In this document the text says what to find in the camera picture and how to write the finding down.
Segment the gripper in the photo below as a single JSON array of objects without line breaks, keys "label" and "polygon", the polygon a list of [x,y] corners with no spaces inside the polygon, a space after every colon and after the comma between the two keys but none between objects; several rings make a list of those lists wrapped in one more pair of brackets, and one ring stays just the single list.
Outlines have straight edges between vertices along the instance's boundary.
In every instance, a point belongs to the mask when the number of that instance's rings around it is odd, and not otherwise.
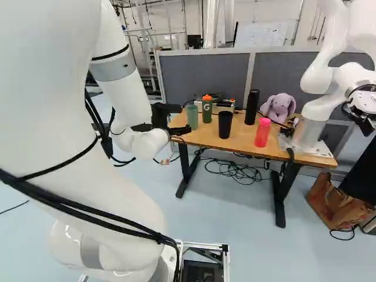
[{"label": "gripper", "polygon": [[167,129],[171,136],[182,136],[192,132],[190,125],[167,128],[167,117],[171,113],[181,113],[181,106],[177,104],[154,103],[152,106],[152,125],[154,128]]}]

